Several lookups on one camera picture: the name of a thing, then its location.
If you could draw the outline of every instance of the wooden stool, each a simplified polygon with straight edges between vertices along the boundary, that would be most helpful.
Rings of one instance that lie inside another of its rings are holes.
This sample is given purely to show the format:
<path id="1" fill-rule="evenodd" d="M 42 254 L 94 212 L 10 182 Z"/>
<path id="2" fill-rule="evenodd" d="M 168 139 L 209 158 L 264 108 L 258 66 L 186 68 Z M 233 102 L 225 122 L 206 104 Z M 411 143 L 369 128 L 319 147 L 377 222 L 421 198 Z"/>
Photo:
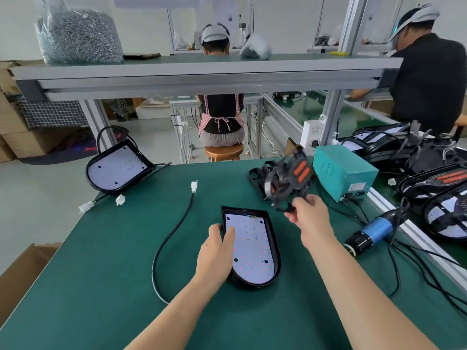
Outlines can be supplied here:
<path id="1" fill-rule="evenodd" d="M 455 142 L 458 142 L 462 135 L 462 131 L 464 130 L 464 126 L 467 126 L 467 115 L 461 114 L 454 125 L 457 126 L 457 129 L 455 134 L 452 136 L 452 139 Z"/>
<path id="2" fill-rule="evenodd" d="M 211 162 L 240 161 L 240 154 L 243 152 L 243 144 L 236 144 L 225 147 L 205 147 L 207 157 Z"/>

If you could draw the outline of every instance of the person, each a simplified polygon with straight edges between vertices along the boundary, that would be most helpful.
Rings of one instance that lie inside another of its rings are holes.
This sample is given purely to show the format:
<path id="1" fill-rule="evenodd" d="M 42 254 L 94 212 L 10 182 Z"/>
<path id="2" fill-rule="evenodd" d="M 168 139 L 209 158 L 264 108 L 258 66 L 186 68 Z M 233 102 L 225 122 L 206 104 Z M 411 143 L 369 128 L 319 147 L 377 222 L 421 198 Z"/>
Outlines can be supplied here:
<path id="1" fill-rule="evenodd" d="M 205 55 L 225 56 L 230 51 L 230 33 L 222 24 L 208 24 L 202 32 Z M 199 140 L 203 146 L 222 147 L 239 144 L 245 138 L 245 125 L 240 112 L 243 94 L 196 96 L 201 105 Z"/>
<path id="2" fill-rule="evenodd" d="M 450 132 L 462 112 L 467 88 L 467 56 L 464 46 L 432 33 L 440 16 L 432 4 L 408 11 L 389 41 L 397 44 L 393 57 L 404 58 L 390 88 L 394 100 L 391 118 L 417 120 L 421 131 Z M 370 93 L 356 89 L 353 99 Z"/>
<path id="3" fill-rule="evenodd" d="M 303 246 L 323 278 L 353 350 L 437 347 L 394 306 L 334 236 L 327 206 L 316 195 L 294 199 L 285 213 L 301 230 Z M 209 228 L 188 285 L 126 350 L 184 349 L 203 308 L 227 279 L 233 262 L 235 231 L 224 240 L 220 225 Z"/>

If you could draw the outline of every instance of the teal box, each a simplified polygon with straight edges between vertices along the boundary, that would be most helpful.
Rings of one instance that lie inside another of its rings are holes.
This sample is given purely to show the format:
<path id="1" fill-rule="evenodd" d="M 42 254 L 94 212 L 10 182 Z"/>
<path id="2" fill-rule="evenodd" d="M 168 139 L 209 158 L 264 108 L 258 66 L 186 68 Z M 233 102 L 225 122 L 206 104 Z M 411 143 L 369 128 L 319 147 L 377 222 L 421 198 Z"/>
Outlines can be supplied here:
<path id="1" fill-rule="evenodd" d="M 378 174 L 375 167 L 342 145 L 317 147 L 313 169 L 336 201 L 341 201 L 347 193 L 364 199 Z"/>

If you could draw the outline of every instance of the label sticker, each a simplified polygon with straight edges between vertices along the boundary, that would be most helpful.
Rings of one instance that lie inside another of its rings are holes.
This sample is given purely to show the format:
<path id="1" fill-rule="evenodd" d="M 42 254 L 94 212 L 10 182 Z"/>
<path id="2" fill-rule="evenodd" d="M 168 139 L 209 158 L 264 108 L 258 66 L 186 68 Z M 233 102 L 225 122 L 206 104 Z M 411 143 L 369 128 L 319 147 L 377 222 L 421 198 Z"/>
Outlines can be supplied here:
<path id="1" fill-rule="evenodd" d="M 366 185 L 366 183 L 350 184 L 349 191 L 363 190 L 363 189 L 365 189 L 365 185 Z"/>

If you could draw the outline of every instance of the blue electric screwdriver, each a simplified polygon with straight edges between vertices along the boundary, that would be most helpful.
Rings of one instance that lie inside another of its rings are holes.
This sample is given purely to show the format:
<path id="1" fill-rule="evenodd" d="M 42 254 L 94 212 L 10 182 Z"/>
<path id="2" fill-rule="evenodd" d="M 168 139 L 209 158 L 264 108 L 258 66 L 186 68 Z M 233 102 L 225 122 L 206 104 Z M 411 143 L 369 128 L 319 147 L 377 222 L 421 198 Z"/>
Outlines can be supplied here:
<path id="1" fill-rule="evenodd" d="M 395 228 L 407 220 L 405 212 L 390 210 L 375 218 L 358 232 L 355 232 L 344 244 L 354 257 L 370 249 L 387 237 Z"/>

